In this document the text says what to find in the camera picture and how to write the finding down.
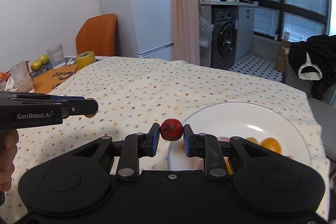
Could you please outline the person left hand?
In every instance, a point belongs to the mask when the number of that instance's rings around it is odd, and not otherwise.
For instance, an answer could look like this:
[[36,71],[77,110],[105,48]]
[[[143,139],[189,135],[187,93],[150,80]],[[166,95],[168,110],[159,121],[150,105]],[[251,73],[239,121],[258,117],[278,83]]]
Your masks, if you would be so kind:
[[17,154],[19,134],[16,129],[1,130],[1,162],[0,183],[1,191],[8,192],[11,188],[12,174],[14,173],[14,158]]

